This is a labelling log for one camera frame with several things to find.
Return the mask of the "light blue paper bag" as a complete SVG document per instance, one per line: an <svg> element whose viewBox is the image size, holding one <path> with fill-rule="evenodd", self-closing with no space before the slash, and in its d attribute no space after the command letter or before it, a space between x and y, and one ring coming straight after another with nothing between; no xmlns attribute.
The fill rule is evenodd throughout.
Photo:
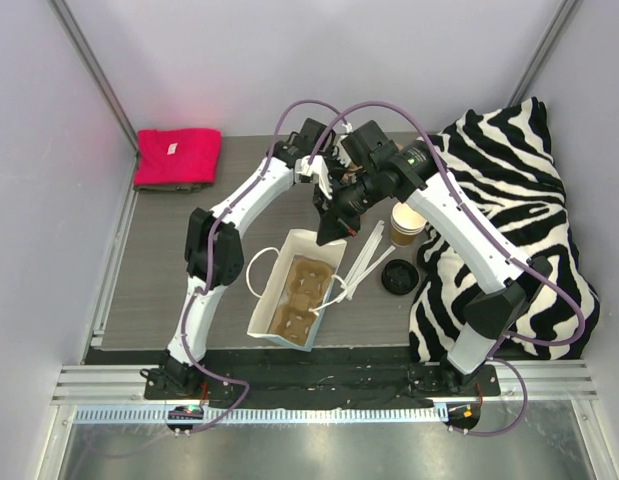
<svg viewBox="0 0 619 480"><path fill-rule="evenodd" d="M247 335L285 348L309 352L322 320L322 304L337 281L333 278L347 242L316 243L317 233L292 229L281 248L265 248L277 258L264 291L257 296Z"/></svg>

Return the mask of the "brown cardboard cup carrier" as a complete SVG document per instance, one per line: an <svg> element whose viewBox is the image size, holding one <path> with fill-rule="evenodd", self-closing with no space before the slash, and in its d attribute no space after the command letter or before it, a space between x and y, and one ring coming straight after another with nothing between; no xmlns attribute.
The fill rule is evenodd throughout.
<svg viewBox="0 0 619 480"><path fill-rule="evenodd" d="M393 140L374 142L371 145L350 141L346 137L340 142L340 158L346 169L345 177L353 183L363 174L377 175L389 169L389 160L399 153L400 144Z"/></svg>

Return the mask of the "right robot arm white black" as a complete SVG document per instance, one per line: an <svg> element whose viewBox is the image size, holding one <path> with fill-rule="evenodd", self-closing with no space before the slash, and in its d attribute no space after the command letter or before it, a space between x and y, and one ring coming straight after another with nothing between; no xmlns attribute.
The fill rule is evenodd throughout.
<svg viewBox="0 0 619 480"><path fill-rule="evenodd" d="M326 126L303 160L304 175L317 175L326 183L314 196L318 244L355 235L361 215L388 197L414 209L441 234L481 289L464 308L465 324L440 362L444 389L466 393L547 283L550 263L508 243L466 197L426 133L400 148L374 121L349 132L342 146L357 170L354 181L343 183L332 172L346 164L327 142L331 132Z"/></svg>

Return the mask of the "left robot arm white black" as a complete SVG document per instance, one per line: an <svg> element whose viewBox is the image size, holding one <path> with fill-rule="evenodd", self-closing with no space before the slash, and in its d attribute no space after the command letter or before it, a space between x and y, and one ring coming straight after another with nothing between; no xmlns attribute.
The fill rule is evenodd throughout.
<svg viewBox="0 0 619 480"><path fill-rule="evenodd" d="M189 399L210 377L200 370L208 334L227 288L244 267L242 238L254 220L298 183L314 184L314 202L331 196L329 162L337 159L335 131L314 119L298 132L274 140L256 171L210 210L195 209L188 220L184 258L187 293L174 336L158 366L140 371L144 397Z"/></svg>

